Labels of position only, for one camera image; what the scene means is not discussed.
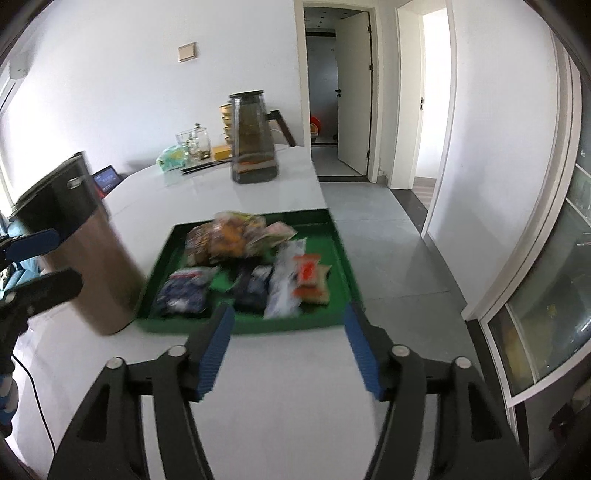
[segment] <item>food package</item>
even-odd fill
[[[294,260],[298,287],[315,287],[318,283],[317,266],[320,263],[320,255],[300,255],[294,257]]]
[[[209,284],[219,267],[182,268],[168,278],[158,295],[156,306],[164,314],[199,314],[207,307]]]
[[[299,297],[304,303],[316,303],[319,305],[328,305],[330,302],[330,290],[326,283],[326,277],[329,274],[329,265],[318,265],[316,270],[315,287],[298,287],[294,290],[294,295]]]
[[[191,230],[185,241],[185,254],[187,255],[187,266],[209,264],[209,239],[213,223],[204,223]]]
[[[241,265],[232,287],[234,308],[239,311],[262,313],[267,306],[272,265],[253,267],[248,261]]]
[[[296,231],[283,222],[275,222],[262,231],[261,236],[250,241],[246,246],[249,255],[262,255],[277,245],[287,242],[296,235]]]
[[[248,257],[246,245],[261,236],[266,224],[265,218],[259,215],[218,213],[213,221],[209,241],[212,260]]]
[[[156,163],[162,171],[174,170],[175,168],[182,168],[187,161],[187,152],[183,147],[175,145],[164,150],[156,159]]]
[[[279,246],[269,282],[269,298],[263,318],[282,318],[299,314],[301,299],[293,294],[297,288],[294,257],[303,255],[305,252],[305,238],[290,240]]]

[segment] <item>glass jar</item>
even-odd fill
[[[211,143],[207,129],[199,124],[195,128],[176,135],[177,143],[183,147],[191,161],[200,162],[210,157]]]

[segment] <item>ceiling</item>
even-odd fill
[[[304,7],[306,30],[334,30],[336,23],[360,13],[345,8]]]
[[[427,15],[445,7],[445,0],[413,0],[403,6],[403,8],[419,15]]]

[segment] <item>white countertop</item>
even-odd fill
[[[105,199],[111,222],[140,269],[150,273],[170,229],[223,210],[271,213],[325,208],[310,155],[277,153],[277,179],[231,181],[227,165],[188,176],[156,166],[127,178]],[[58,443],[105,362],[156,358],[186,336],[145,333],[135,324],[110,337],[94,334],[69,306],[31,320],[15,353],[30,365]],[[13,439],[45,477],[51,449],[30,384],[22,389]],[[164,479],[151,399],[144,408],[151,480]],[[233,336],[214,390],[193,406],[214,476],[224,480],[363,478],[376,445],[374,404],[365,391],[343,328]]]

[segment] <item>blue gripper pad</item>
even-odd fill
[[[60,236],[54,230],[43,230],[16,237],[5,251],[5,256],[11,262],[22,262],[28,258],[44,255],[60,246]]]
[[[384,401],[381,372],[388,368],[392,340],[383,329],[369,323],[357,304],[347,305],[343,323],[365,388],[376,400]]]
[[[202,400],[203,396],[213,389],[217,373],[222,365],[223,356],[226,354],[230,343],[234,322],[234,309],[228,306],[225,308],[222,320],[219,322],[199,361],[199,383],[197,384],[199,400]]]

